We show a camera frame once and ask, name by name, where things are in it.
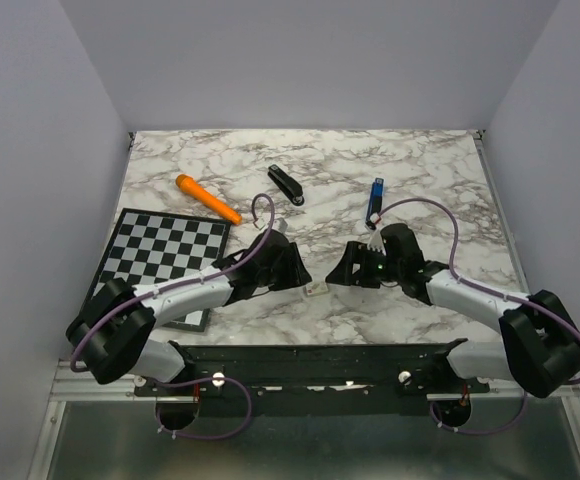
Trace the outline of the blue stapler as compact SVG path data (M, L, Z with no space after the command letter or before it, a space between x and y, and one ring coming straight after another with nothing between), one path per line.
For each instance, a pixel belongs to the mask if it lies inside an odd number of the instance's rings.
M382 178L376 178L371 186L365 219L365 225L370 231L376 229L376 226L371 220L372 216L378 214L382 209L383 185L384 180Z

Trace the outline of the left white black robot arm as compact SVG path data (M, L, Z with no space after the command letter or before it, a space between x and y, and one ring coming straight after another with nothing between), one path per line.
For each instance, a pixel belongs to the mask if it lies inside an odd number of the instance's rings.
M303 287L312 280L296 243L266 230L251 246L214 261L198 273L157 284L113 279L83 307L66 330L74 350L70 368L106 385L126 374L152 379L171 395L192 380L191 359L174 341L151 333L176 319L253 298Z

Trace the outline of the white staple box sleeve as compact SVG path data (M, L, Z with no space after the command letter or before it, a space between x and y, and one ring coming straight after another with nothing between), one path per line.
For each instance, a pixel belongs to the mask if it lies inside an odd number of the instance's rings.
M327 294L329 288L324 282L310 282L304 286L304 292L307 297L319 296Z

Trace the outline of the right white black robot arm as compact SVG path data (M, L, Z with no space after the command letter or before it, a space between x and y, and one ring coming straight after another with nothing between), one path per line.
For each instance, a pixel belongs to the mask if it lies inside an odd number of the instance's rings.
M514 381L527 393L546 398L580 372L580 340L564 305L553 293L492 293L490 287L452 275L448 265L425 259L415 233L405 224L373 234L381 249L347 243L331 285L378 289L385 283L426 305L452 310L491 328L493 342L461 340L430 367L430 379L450 392L466 379Z

